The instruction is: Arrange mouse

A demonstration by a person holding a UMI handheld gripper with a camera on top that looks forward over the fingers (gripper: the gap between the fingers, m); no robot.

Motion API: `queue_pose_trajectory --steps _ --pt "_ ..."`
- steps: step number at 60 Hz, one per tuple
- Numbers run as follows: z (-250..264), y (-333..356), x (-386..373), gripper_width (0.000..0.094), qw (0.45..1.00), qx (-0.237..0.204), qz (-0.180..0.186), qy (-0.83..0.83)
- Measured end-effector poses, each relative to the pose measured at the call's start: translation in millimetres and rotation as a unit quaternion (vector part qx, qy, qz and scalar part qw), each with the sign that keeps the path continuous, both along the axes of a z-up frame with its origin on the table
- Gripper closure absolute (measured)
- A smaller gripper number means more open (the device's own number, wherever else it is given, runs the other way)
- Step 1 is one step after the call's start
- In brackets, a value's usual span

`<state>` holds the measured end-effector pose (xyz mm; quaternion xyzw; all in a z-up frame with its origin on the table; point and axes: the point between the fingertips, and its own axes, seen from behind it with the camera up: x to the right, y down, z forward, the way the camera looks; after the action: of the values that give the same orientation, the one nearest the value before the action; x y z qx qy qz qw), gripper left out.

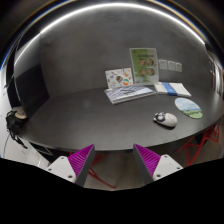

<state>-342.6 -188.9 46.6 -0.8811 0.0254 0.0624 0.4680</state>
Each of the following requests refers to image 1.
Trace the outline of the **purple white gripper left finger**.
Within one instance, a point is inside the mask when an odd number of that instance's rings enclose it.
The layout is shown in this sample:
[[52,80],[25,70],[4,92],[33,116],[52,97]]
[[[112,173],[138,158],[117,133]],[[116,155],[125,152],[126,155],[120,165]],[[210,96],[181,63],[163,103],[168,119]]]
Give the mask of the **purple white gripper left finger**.
[[72,155],[60,156],[46,170],[79,186],[85,184],[95,156],[95,146],[89,145]]

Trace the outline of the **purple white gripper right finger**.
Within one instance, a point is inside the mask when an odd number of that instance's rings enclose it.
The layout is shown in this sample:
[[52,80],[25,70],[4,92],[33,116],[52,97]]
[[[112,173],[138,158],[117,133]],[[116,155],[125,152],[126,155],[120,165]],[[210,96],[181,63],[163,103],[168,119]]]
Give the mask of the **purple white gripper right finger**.
[[159,155],[138,144],[133,145],[133,155],[145,184],[160,180],[182,169],[168,154]]

